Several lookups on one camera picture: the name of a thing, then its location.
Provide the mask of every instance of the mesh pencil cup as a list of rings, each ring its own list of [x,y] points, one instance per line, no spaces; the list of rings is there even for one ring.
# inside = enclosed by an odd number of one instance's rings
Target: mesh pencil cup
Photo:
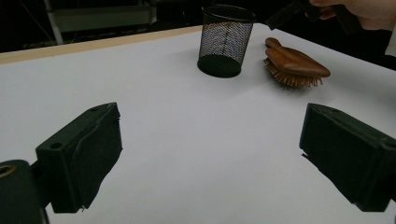
[[[204,13],[198,68],[212,77],[236,77],[256,17],[253,12],[234,6],[211,5]]]

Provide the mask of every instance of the wooden hairbrush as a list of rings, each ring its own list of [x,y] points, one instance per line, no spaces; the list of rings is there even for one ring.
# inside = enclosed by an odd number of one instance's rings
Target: wooden hairbrush
[[[330,71],[306,54],[283,47],[280,42],[268,37],[265,39],[268,49],[264,60],[271,74],[279,82],[292,87],[310,87],[322,83],[323,77],[328,77]]]

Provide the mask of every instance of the white table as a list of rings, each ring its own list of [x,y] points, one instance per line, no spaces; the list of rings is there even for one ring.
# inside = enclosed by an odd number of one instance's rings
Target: white table
[[[269,36],[332,75],[316,88],[279,88],[262,61]],[[242,73],[216,78],[196,66],[200,38],[198,30],[0,65],[2,161],[33,163],[35,147],[83,111],[119,105],[118,163],[90,209],[49,206],[51,223],[394,223],[394,202],[361,212],[301,156],[299,140],[308,103],[396,137],[395,71],[255,24]]]

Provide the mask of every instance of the human hand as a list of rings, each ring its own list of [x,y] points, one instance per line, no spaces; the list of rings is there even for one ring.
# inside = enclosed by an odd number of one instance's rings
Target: human hand
[[[310,0],[322,11],[321,19],[335,16],[331,6],[345,5],[365,30],[390,30],[396,24],[396,0]]]

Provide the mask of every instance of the dark background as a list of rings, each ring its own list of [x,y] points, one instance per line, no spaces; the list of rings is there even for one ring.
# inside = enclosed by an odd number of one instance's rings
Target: dark background
[[[256,14],[257,22],[265,23],[266,19],[289,2],[288,0],[271,2],[185,0],[182,6],[175,3],[158,6],[158,16],[160,21],[175,21],[176,15],[180,15],[180,10],[184,10],[187,20],[186,25],[168,26],[168,28],[199,25],[202,24],[202,6],[212,3],[247,8]],[[51,3],[54,8],[111,7],[135,5],[137,0],[51,0]],[[295,15],[292,20],[279,27],[279,30],[369,63],[396,70],[396,57],[385,55],[385,49],[391,36],[390,31],[360,31],[354,35],[345,35],[336,18],[310,22],[303,12]],[[26,49],[26,46],[49,41],[50,38],[53,38],[53,33],[43,0],[0,0],[0,52]]]

